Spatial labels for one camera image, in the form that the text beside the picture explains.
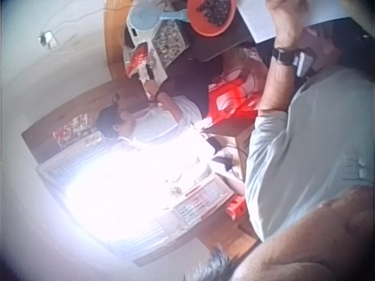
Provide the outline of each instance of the wristwatch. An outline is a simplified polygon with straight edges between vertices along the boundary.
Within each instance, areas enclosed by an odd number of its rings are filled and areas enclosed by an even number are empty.
[[[272,57],[274,57],[279,64],[284,66],[295,66],[296,61],[298,61],[298,53],[299,50],[287,51],[283,48],[272,49]]]
[[[316,60],[316,53],[310,47],[293,51],[287,51],[283,48],[273,48],[272,56],[275,57],[279,64],[295,66],[298,77],[305,77],[309,71],[312,71],[312,65]]]
[[[159,99],[159,95],[160,95],[161,92],[162,92],[162,91],[159,89],[159,90],[155,93],[154,98],[153,98],[150,102],[151,102],[151,103],[155,103],[155,104],[159,103],[158,99]]]

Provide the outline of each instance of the gray shirt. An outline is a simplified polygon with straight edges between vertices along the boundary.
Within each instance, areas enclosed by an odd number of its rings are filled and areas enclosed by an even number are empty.
[[[182,134],[191,124],[202,120],[198,107],[184,96],[173,97],[182,111],[182,119],[177,123],[173,115],[162,107],[153,107],[137,118],[137,124],[130,141],[137,147],[167,142]]]
[[[334,67],[299,89],[288,113],[256,119],[247,161],[250,220],[265,240],[319,203],[374,182],[373,84]]]

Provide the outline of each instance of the bowl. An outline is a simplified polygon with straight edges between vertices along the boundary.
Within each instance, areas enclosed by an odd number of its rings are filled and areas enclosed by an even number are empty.
[[[204,12],[197,11],[197,8],[204,3],[204,0],[187,0],[187,17],[190,20],[192,28],[199,34],[207,37],[213,37],[222,34],[232,23],[236,13],[236,0],[229,0],[230,10],[226,21],[216,26],[208,21]]]

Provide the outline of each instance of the cable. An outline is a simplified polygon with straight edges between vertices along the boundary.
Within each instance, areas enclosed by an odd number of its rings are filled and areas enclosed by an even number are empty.
[[[237,70],[244,70],[244,68],[237,68],[237,69],[235,69],[235,70],[232,70],[232,71],[230,71],[230,72],[228,72],[228,73],[225,73],[225,74],[222,74],[222,75],[223,75],[223,76],[227,76],[227,75],[229,75],[229,74],[231,74],[231,73],[233,73],[233,72],[235,72],[235,71],[237,71]],[[245,92],[245,94],[246,94],[245,99],[247,99],[248,96],[249,96],[250,94],[252,94],[252,93],[255,91],[255,88],[256,88],[256,79],[255,79],[255,75],[254,75],[253,73],[249,73],[249,76],[250,76],[250,75],[251,75],[252,78],[253,78],[253,81],[254,81],[254,87],[253,87],[253,89],[252,89],[251,91],[249,91],[249,92],[246,91],[246,89],[244,88],[243,85],[238,85],[238,84],[233,83],[233,82],[231,82],[231,81],[229,81],[229,80],[227,80],[227,79],[225,79],[225,78],[223,78],[223,77],[222,77],[221,79],[223,79],[226,83],[233,84],[233,85],[235,85],[235,86],[240,86],[240,87],[242,88],[242,90],[243,90],[243,91]],[[219,109],[219,112],[220,112],[221,110],[224,109],[224,107],[225,107],[227,101],[229,101],[229,100],[242,100],[242,99],[243,99],[242,97],[239,97],[239,98],[233,98],[233,97],[227,98],[226,100],[224,100],[223,105],[222,105],[221,108]]]
[[[237,180],[240,180],[240,181],[243,181],[243,180],[244,180],[244,179],[241,179],[240,177],[238,177],[238,176],[236,175],[236,172],[233,170],[233,166],[232,166],[232,168],[231,168],[230,170],[231,170],[231,172],[232,172],[232,175],[235,176]]]
[[[224,148],[235,148],[235,149],[237,149],[239,152],[242,152],[242,153],[246,156],[246,158],[248,158],[248,154],[247,154],[245,151],[243,151],[242,149],[240,149],[240,148],[238,148],[238,147],[236,147],[236,146],[234,146],[234,145],[223,145],[223,147],[224,147]]]
[[[171,1],[170,3],[177,3],[177,2],[184,2],[183,0],[178,0],[178,1]],[[165,1],[162,1],[162,2],[160,2],[157,6],[159,6],[160,4],[162,4],[162,3],[164,3],[165,4],[165,7],[164,7],[164,9],[166,8],[166,2]],[[64,25],[65,23],[73,23],[73,22],[79,22],[80,20],[82,20],[82,19],[84,19],[84,18],[86,18],[86,17],[88,17],[88,16],[91,16],[91,15],[94,15],[94,14],[96,14],[96,13],[99,13],[99,12],[101,12],[101,11],[120,11],[120,10],[122,10],[122,9],[125,9],[125,8],[131,8],[131,7],[133,7],[133,6],[135,6],[135,5],[127,5],[127,6],[122,6],[122,7],[120,7],[120,8],[117,8],[117,9],[112,9],[112,8],[100,8],[99,10],[96,10],[96,11],[94,11],[94,12],[91,12],[91,13],[87,13],[87,14],[85,14],[85,15],[83,15],[83,16],[80,16],[78,19],[74,19],[74,20],[64,20],[63,22],[60,22],[58,25],[56,25],[54,28],[51,28],[51,29],[49,29],[50,31],[53,31],[53,30],[55,30],[55,29],[57,29],[57,28],[59,28],[61,25]],[[46,27],[46,25],[56,16],[56,15],[58,15],[58,13],[59,12],[57,12],[57,13],[55,13],[48,21],[47,21],[47,23],[45,23],[45,25],[42,27],[42,32],[41,32],[41,34],[44,34],[45,32],[43,31],[43,29]]]

